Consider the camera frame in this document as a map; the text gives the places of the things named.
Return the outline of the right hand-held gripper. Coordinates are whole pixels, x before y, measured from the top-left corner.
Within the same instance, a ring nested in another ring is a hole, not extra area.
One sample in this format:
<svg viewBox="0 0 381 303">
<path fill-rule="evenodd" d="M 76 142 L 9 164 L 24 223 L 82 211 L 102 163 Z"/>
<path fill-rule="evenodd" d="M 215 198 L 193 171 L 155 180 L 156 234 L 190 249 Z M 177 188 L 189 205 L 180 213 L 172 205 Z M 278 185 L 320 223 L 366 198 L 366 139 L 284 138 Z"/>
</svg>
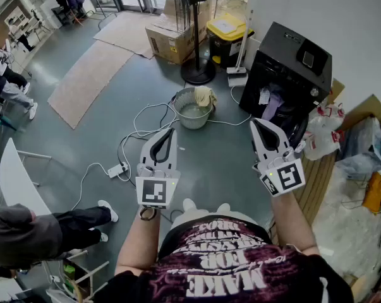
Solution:
<svg viewBox="0 0 381 303">
<path fill-rule="evenodd" d="M 280 196 L 305 185 L 300 158 L 289 147 L 285 132 L 270 121 L 254 118 L 250 121 L 255 153 L 259 161 L 253 165 L 259 179 L 271 196 Z M 268 159 L 268 153 L 286 149 L 282 155 Z"/>
</svg>

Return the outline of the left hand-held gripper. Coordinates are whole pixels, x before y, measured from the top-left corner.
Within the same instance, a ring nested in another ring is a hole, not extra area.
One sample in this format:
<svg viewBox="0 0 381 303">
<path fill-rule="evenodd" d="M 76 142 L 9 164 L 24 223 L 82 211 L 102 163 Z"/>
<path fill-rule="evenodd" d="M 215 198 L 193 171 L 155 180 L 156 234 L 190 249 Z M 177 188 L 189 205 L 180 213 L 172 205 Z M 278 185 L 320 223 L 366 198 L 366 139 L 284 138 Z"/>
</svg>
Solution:
<svg viewBox="0 0 381 303">
<path fill-rule="evenodd" d="M 178 185 L 178 170 L 155 169 L 151 166 L 177 168 L 178 136 L 174 128 L 164 129 L 143 146 L 137 166 L 136 196 L 144 208 L 168 209 Z"/>
</svg>

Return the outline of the beige clothes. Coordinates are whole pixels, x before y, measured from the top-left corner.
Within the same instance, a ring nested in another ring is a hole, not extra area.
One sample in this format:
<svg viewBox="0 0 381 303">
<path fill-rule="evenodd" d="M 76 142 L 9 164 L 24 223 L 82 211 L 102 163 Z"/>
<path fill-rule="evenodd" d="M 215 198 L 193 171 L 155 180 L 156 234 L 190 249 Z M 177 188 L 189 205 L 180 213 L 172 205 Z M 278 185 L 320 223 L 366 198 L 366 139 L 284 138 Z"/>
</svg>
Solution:
<svg viewBox="0 0 381 303">
<path fill-rule="evenodd" d="M 207 86 L 195 87 L 195 102 L 200 107 L 207 107 L 208 105 L 217 105 L 217 96 L 213 89 Z"/>
</svg>

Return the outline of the black washing machine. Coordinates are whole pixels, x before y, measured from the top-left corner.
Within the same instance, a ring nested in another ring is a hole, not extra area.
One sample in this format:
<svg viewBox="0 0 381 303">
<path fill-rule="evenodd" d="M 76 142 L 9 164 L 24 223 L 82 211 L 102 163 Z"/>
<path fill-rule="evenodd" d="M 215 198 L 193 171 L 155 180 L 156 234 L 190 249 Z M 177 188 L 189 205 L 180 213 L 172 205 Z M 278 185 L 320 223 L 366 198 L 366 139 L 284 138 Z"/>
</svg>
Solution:
<svg viewBox="0 0 381 303">
<path fill-rule="evenodd" d="M 285 32 L 299 37 L 301 43 L 285 38 Z M 265 106 L 258 103 L 260 90 L 270 83 L 279 85 L 284 103 L 270 122 L 285 132 L 293 148 L 303 138 L 310 112 L 327 98 L 332 86 L 332 56 L 327 51 L 329 57 L 320 76 L 297 61 L 296 53 L 305 39 L 279 23 L 271 24 L 257 49 L 239 101 L 244 111 L 261 119 Z"/>
</svg>

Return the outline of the person's right forearm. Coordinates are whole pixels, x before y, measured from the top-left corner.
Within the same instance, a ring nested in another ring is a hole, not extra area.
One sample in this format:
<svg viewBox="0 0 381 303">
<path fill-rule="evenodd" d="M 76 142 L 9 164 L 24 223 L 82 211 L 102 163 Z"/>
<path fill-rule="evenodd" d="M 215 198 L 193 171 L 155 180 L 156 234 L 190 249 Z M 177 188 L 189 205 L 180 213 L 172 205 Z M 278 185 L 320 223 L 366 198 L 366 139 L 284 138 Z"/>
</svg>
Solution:
<svg viewBox="0 0 381 303">
<path fill-rule="evenodd" d="M 279 244 L 294 245 L 303 254 L 319 255 L 314 233 L 293 193 L 271 199 Z"/>
</svg>

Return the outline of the person's left forearm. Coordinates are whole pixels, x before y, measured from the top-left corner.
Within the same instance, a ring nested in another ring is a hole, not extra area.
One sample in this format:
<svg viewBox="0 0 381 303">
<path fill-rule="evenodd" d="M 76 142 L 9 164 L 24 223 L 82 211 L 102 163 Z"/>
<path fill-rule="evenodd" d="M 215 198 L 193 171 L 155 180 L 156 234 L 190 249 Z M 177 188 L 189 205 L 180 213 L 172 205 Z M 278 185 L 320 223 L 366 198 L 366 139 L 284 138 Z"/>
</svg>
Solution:
<svg viewBox="0 0 381 303">
<path fill-rule="evenodd" d="M 150 221 L 140 218 L 141 209 L 135 216 L 126 236 L 115 268 L 115 275 L 130 271 L 138 276 L 149 270 L 157 260 L 160 229 L 160 212 Z"/>
</svg>

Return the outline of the dark wristband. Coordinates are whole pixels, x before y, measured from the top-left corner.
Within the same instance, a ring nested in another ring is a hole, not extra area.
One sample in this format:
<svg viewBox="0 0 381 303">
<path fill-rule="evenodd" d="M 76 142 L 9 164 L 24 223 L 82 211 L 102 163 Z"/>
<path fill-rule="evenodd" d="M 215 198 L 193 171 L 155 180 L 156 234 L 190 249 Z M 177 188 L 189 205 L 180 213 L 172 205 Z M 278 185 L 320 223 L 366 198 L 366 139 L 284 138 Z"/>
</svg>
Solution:
<svg viewBox="0 0 381 303">
<path fill-rule="evenodd" d="M 141 220 L 149 222 L 155 218 L 156 213 L 157 210 L 155 208 L 143 207 L 140 209 L 139 216 Z"/>
</svg>

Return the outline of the black pad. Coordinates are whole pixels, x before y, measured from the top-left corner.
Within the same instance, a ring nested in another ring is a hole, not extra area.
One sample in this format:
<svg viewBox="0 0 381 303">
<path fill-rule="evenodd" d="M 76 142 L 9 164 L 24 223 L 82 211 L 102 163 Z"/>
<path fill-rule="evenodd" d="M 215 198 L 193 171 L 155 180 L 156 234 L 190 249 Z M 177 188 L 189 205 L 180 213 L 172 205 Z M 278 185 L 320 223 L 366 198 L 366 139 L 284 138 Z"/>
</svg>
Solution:
<svg viewBox="0 0 381 303">
<path fill-rule="evenodd" d="M 296 53 L 296 59 L 302 63 L 304 51 L 308 51 L 314 55 L 313 67 L 308 68 L 310 71 L 320 76 L 323 73 L 325 63 L 328 60 L 328 53 L 326 53 L 321 47 L 314 44 L 311 40 L 305 39 Z"/>
</svg>

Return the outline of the brown cardboard floor sheet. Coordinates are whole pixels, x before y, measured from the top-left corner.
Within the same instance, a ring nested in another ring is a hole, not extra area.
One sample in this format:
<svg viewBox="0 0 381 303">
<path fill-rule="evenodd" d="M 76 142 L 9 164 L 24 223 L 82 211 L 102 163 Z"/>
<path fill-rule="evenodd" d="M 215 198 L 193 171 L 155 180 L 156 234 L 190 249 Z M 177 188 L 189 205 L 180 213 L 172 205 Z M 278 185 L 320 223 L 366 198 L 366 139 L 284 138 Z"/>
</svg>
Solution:
<svg viewBox="0 0 381 303">
<path fill-rule="evenodd" d="M 115 45 L 137 55 L 153 58 L 146 27 L 156 22 L 159 15 L 122 11 L 94 36 L 95 40 Z"/>
<path fill-rule="evenodd" d="M 48 99 L 49 105 L 71 129 L 76 129 L 97 96 L 131 56 L 129 50 L 95 41 L 58 83 Z"/>
</svg>

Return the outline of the orange bag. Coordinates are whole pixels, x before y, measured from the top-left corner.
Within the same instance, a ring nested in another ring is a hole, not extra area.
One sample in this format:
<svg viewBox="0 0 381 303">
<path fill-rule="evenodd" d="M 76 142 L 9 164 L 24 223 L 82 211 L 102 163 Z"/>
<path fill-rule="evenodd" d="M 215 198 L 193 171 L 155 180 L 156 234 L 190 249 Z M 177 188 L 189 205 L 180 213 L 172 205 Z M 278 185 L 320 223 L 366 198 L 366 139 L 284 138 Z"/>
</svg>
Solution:
<svg viewBox="0 0 381 303">
<path fill-rule="evenodd" d="M 374 172 L 368 181 L 365 197 L 361 204 L 373 214 L 381 213 L 381 174 Z"/>
</svg>

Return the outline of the yellow lid trash bin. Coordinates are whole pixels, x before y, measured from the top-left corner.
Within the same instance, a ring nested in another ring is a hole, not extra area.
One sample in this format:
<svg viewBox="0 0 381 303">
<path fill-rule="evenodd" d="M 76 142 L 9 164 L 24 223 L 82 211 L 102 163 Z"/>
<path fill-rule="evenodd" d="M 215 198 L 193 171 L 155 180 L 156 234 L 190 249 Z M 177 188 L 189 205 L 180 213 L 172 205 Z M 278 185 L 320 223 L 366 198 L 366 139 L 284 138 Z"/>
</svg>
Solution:
<svg viewBox="0 0 381 303">
<path fill-rule="evenodd" d="M 251 17 L 241 21 L 226 13 L 223 16 L 207 22 L 210 58 L 228 74 L 245 73 L 241 60 L 245 53 L 248 37 L 254 35 L 250 28 Z"/>
</svg>

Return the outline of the person's black printed t-shirt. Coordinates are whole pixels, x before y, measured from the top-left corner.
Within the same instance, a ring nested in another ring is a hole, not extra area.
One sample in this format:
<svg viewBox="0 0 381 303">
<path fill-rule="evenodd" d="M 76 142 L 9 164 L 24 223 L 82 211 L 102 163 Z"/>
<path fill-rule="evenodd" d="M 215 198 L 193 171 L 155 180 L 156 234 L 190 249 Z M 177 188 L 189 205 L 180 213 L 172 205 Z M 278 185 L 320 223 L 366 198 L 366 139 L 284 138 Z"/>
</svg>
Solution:
<svg viewBox="0 0 381 303">
<path fill-rule="evenodd" d="M 94 303 L 354 303 L 319 255 L 274 245 L 255 224 L 212 215 L 172 229 L 157 261 L 125 271 Z"/>
</svg>

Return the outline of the white table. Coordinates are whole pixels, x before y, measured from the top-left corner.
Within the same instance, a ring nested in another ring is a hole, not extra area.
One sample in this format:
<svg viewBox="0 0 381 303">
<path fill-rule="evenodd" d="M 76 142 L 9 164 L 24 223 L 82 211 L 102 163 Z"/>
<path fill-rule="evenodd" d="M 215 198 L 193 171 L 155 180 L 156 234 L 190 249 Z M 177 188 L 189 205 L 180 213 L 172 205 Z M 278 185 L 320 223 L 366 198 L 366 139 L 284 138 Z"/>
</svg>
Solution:
<svg viewBox="0 0 381 303">
<path fill-rule="evenodd" d="M 4 201 L 8 206 L 26 206 L 36 215 L 48 215 L 51 211 L 37 190 L 40 184 L 31 180 L 20 156 L 52 160 L 51 156 L 17 150 L 9 138 L 0 161 L 0 190 Z"/>
</svg>

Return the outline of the black pedestal fan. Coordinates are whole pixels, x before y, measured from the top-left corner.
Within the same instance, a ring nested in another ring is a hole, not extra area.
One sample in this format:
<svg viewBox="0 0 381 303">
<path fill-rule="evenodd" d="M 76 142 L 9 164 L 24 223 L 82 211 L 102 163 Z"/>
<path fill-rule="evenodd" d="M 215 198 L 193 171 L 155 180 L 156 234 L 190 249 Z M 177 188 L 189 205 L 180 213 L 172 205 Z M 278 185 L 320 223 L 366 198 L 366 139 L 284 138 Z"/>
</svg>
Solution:
<svg viewBox="0 0 381 303">
<path fill-rule="evenodd" d="M 200 56 L 199 6 L 208 0 L 174 0 L 178 30 L 191 33 L 195 55 L 181 65 L 181 77 L 185 82 L 200 86 L 214 79 L 215 66 L 212 61 Z"/>
</svg>

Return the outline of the white stool frame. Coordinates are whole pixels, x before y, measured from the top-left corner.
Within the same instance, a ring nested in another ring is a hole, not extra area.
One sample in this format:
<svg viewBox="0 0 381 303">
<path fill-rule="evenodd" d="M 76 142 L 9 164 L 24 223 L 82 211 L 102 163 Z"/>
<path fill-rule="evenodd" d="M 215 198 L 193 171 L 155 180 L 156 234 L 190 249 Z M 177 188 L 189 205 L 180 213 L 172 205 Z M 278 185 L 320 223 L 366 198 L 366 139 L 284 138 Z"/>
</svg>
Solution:
<svg viewBox="0 0 381 303">
<path fill-rule="evenodd" d="M 90 269 L 84 265 L 87 255 L 88 251 L 83 250 L 58 261 L 58 276 L 50 271 L 47 262 L 44 263 L 51 284 L 45 293 L 51 303 L 94 303 L 95 294 L 107 285 L 105 282 L 96 287 L 95 276 L 110 262 L 105 261 Z"/>
</svg>

